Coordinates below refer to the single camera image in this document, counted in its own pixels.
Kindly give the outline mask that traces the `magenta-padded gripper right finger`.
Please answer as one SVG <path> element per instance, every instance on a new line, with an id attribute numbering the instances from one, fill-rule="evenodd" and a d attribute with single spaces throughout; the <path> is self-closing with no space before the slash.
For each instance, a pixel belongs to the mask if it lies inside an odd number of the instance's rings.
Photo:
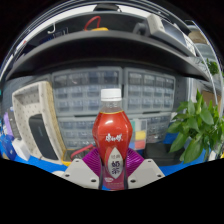
<path id="1" fill-rule="evenodd" d="M 128 189 L 141 188 L 164 177 L 153 159 L 144 159 L 133 149 L 129 149 L 125 162 Z"/>

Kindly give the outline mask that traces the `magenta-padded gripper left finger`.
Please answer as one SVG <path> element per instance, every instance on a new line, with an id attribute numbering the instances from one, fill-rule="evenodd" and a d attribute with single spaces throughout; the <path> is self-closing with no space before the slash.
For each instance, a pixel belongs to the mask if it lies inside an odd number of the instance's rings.
<path id="1" fill-rule="evenodd" d="M 89 189 L 100 188 L 100 156 L 97 149 L 90 151 L 83 159 L 74 159 L 62 178 Z"/>

